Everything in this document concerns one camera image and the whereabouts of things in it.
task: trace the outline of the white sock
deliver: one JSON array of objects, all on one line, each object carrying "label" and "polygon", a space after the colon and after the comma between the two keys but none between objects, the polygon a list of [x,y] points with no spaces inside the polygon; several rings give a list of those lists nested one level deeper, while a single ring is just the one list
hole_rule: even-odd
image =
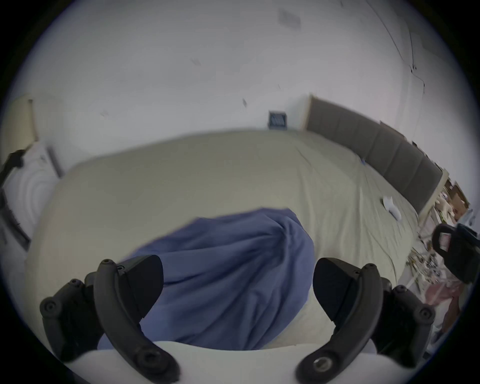
[{"label": "white sock", "polygon": [[385,209],[392,214],[392,216],[397,220],[401,221],[402,220],[402,214],[400,213],[400,210],[393,204],[393,199],[392,197],[387,197],[384,196],[384,207]]}]

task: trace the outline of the blue cloth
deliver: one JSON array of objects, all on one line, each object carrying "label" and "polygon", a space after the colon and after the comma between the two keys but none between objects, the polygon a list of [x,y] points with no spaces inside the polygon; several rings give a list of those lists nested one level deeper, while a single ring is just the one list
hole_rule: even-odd
[{"label": "blue cloth", "polygon": [[[289,209],[199,218],[131,257],[150,254],[165,280],[140,322],[152,341],[261,348],[293,320],[312,284],[313,242]],[[98,348],[111,348],[105,335]]]}]

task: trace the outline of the mattress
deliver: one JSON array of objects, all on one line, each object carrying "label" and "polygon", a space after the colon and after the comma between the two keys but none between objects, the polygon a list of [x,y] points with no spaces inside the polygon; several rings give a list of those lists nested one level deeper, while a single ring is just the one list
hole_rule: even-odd
[{"label": "mattress", "polygon": [[[397,222],[382,205],[392,196]],[[417,213],[349,149],[313,132],[243,131],[190,136],[97,158],[60,181],[31,243],[25,319],[48,347],[38,310],[102,259],[124,259],[196,217],[289,208],[315,257],[375,263],[395,284],[416,233]],[[327,342],[334,325],[313,290],[267,348]]]}]

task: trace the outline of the white wall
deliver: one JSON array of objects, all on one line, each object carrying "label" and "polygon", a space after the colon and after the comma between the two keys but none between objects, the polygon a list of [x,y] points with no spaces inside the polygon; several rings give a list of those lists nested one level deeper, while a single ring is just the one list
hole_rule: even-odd
[{"label": "white wall", "polygon": [[480,115],[455,57],[431,25],[408,4],[392,1],[407,21],[413,41],[414,73],[425,82],[412,140],[448,170],[474,209],[480,207]]},{"label": "white wall", "polygon": [[38,42],[12,98],[33,95],[69,169],[190,132],[263,129],[269,110],[296,128],[309,93],[394,125],[402,65],[362,0],[84,1]]}]

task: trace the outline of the upholstered headboard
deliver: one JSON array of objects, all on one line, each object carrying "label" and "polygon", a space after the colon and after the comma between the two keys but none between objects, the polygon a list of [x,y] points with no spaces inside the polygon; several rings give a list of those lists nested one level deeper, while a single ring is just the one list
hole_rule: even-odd
[{"label": "upholstered headboard", "polygon": [[398,131],[313,96],[304,129],[319,133],[364,158],[412,204],[419,214],[419,222],[425,219],[448,178],[448,172]]}]

